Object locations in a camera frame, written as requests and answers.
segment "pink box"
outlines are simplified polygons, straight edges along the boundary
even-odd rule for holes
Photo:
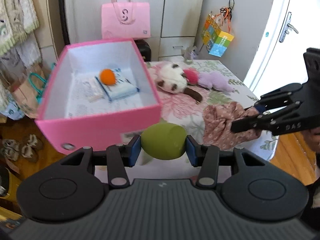
[[[81,82],[104,68],[121,68],[139,92],[112,102],[84,100]],[[57,151],[70,154],[83,146],[101,151],[159,122],[161,101],[134,41],[101,40],[65,47],[38,113],[36,124]]]

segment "red plush toy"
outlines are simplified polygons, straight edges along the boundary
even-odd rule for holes
[[[188,83],[190,85],[198,84],[199,72],[196,69],[190,67],[190,68],[184,69],[183,71],[186,74]]]

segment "orange fruit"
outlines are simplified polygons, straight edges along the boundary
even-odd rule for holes
[[[107,86],[112,86],[116,83],[116,76],[111,69],[106,68],[100,72],[100,81]]]

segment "door handle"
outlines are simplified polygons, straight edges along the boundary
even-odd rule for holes
[[[293,29],[295,33],[299,34],[298,30],[292,24],[290,24],[291,17],[292,17],[292,13],[288,12],[287,17],[284,21],[284,25],[282,26],[282,31],[279,39],[280,43],[282,43],[284,41],[285,36],[289,34],[289,31],[288,31],[289,28]]]

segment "green fruit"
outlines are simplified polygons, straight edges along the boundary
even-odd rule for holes
[[[173,160],[185,152],[187,133],[174,123],[156,123],[141,134],[141,146],[150,156],[159,160]]]

